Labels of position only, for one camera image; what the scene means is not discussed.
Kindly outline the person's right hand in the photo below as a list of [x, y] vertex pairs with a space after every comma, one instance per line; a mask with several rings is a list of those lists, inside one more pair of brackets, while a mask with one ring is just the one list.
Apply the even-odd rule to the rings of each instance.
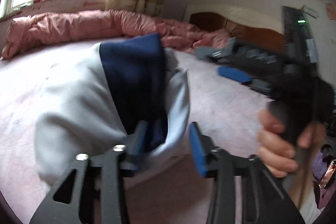
[[[285, 126], [267, 109], [260, 111], [259, 121], [261, 129], [257, 136], [260, 146], [257, 154], [275, 177], [286, 177], [288, 173], [298, 169], [298, 163], [294, 160], [294, 145], [280, 137]], [[311, 156], [315, 157], [325, 137], [326, 127], [321, 123], [313, 122], [301, 133], [297, 145], [301, 149], [309, 149]]]

